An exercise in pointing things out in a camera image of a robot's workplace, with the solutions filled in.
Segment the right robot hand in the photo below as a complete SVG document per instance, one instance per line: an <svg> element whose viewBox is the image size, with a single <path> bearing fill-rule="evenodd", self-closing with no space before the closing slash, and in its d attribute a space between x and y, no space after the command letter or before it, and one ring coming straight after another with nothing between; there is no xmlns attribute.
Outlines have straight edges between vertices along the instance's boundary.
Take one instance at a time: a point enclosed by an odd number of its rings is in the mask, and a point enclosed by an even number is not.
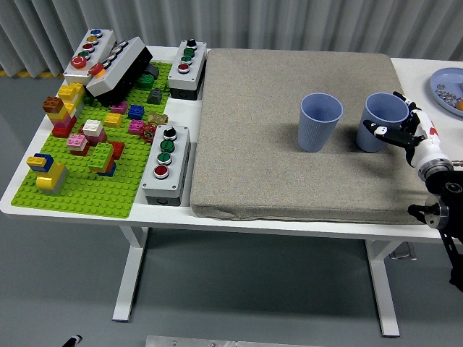
<svg viewBox="0 0 463 347"><path fill-rule="evenodd" d="M438 132L429 115L397 91L367 97L356 142L369 153L379 151L386 143L404 148L408 164L423 181L437 171L454 169L441 150Z"/></svg>

